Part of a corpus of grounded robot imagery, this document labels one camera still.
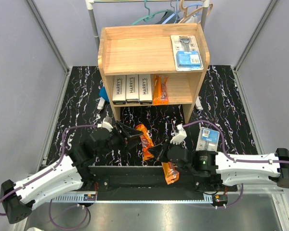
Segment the white Harry's box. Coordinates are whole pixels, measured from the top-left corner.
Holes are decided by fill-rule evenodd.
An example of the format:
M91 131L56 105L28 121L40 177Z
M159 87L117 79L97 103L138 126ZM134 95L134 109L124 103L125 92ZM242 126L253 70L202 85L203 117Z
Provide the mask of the white Harry's box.
M139 75L139 101L140 104L152 104L151 75Z
M114 105L126 103L126 75L114 76L112 102Z
M139 77L138 75L126 75L126 102L139 102Z

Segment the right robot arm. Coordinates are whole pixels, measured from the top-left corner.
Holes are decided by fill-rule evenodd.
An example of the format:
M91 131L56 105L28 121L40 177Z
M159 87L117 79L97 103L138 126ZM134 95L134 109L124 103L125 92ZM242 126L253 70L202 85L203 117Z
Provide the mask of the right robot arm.
M189 151L166 141L148 150L159 162L170 162L190 175L208 178L215 191L225 186L271 181L289 189L289 150L286 148L270 154L238 157L216 151Z

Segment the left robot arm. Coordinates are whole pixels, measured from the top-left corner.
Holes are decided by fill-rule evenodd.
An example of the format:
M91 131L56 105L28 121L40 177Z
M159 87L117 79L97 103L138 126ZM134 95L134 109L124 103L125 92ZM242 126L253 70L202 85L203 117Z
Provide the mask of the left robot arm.
M53 164L23 180L2 183L0 205L4 213L0 215L6 216L10 224L15 224L61 194L96 187L97 182L90 170L96 158L114 149L129 150L140 143L143 135L143 132L118 121L112 125L111 121L104 120L92 128L93 132L70 153L65 154L66 149L62 148L60 158Z

